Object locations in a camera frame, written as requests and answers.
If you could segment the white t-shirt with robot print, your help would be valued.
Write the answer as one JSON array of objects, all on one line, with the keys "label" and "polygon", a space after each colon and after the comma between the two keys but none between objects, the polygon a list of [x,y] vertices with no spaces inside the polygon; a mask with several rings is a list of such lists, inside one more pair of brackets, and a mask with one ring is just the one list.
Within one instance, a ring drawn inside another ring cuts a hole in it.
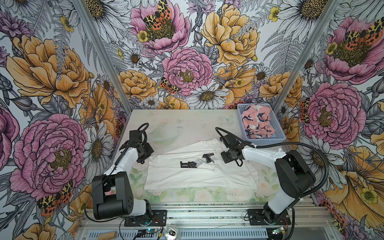
[{"label": "white t-shirt with robot print", "polygon": [[226,164],[221,153],[226,150],[218,139],[201,141],[149,158],[144,189],[160,191],[181,188],[223,187],[257,190],[258,171],[244,161]]}]

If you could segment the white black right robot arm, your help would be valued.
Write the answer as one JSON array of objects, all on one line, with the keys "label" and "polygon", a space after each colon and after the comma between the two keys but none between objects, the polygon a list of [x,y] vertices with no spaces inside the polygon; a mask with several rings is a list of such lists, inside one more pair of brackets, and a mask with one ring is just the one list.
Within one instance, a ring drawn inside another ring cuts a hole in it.
[{"label": "white black right robot arm", "polygon": [[273,151],[268,146],[255,146],[238,140],[225,140],[223,137],[220,141],[227,148],[221,153],[225,163],[247,160],[276,170],[280,188],[263,209],[263,220],[268,224],[274,224],[284,211],[299,202],[316,181],[315,175],[297,151]]}]

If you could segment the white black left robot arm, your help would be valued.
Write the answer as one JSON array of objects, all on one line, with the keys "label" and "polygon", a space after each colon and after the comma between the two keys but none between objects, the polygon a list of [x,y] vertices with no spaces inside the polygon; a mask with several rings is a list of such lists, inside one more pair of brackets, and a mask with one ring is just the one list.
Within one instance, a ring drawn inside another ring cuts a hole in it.
[{"label": "white black left robot arm", "polygon": [[143,163],[153,152],[149,143],[136,146],[124,144],[112,167],[104,174],[94,177],[91,196],[96,221],[134,217],[146,225],[152,219],[149,201],[134,198],[129,174],[135,163]]}]

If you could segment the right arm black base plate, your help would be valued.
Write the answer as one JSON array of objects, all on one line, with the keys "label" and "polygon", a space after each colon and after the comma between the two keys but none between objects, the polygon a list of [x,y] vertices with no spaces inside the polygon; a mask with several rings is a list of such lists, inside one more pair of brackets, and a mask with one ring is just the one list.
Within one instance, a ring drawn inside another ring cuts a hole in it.
[{"label": "right arm black base plate", "polygon": [[287,210],[280,214],[275,214],[272,211],[264,209],[248,209],[247,217],[251,226],[264,226],[264,225],[290,225],[291,219]]}]

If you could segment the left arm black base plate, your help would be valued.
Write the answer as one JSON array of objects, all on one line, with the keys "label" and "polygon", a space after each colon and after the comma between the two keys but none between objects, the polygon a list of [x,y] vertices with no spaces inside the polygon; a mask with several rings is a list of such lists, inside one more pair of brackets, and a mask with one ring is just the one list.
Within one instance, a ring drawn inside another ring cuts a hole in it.
[{"label": "left arm black base plate", "polygon": [[167,210],[152,210],[150,214],[125,218],[125,227],[165,227],[167,224]]}]

